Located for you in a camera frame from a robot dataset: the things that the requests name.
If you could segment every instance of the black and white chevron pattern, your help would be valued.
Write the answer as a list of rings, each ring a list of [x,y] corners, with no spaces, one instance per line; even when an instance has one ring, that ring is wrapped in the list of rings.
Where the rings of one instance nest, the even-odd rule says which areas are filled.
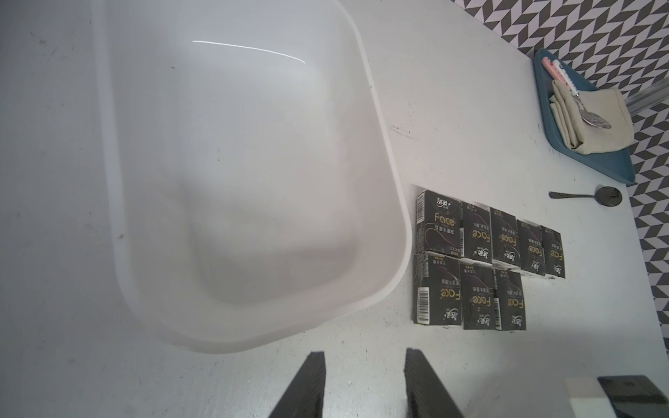
[[[667,0],[453,0],[529,57],[546,48],[598,88],[634,94],[669,70]]]
[[[628,187],[664,346],[669,352],[669,105],[632,117],[637,183]]]

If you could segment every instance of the spoon handle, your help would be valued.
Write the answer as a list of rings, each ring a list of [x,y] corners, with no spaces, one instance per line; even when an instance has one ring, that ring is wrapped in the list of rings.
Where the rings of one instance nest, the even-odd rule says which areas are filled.
[[[594,197],[593,195],[572,195],[570,193],[558,193],[556,191],[549,191],[548,196],[552,199],[566,199],[568,197]]]

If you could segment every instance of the beige cloth napkin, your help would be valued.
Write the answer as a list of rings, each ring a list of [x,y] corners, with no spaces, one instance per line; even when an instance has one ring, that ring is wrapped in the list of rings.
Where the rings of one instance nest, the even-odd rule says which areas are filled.
[[[611,129],[586,124],[581,119],[576,101],[564,84],[553,80],[553,93],[551,110],[567,148],[579,154],[593,154],[621,150],[634,141],[632,118],[617,88],[580,92],[585,108],[606,119]]]

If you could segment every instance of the white table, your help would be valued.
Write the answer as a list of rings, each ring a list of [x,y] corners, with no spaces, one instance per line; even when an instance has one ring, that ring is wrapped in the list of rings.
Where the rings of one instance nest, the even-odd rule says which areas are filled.
[[[669,393],[626,191],[549,146],[530,61],[448,0],[344,3],[412,216],[426,187],[562,233],[568,279],[524,281],[529,330],[414,325],[407,274],[365,311],[246,352],[146,335],[114,276],[88,2],[4,2],[0,416],[265,417],[324,350],[325,416],[404,417],[408,346],[467,417],[569,417],[565,377],[644,374]],[[547,197],[597,185],[626,198],[610,209]]]

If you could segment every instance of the barcode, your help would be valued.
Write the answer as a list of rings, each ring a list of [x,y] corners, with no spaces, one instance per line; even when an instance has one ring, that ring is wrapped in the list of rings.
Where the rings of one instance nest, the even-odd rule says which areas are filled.
[[[429,288],[418,288],[418,323],[429,325]]]
[[[500,298],[495,298],[495,328],[502,330],[502,312],[500,312]]]
[[[416,202],[416,225],[425,221],[425,192],[421,193]]]
[[[464,257],[464,227],[460,228],[460,257]]]

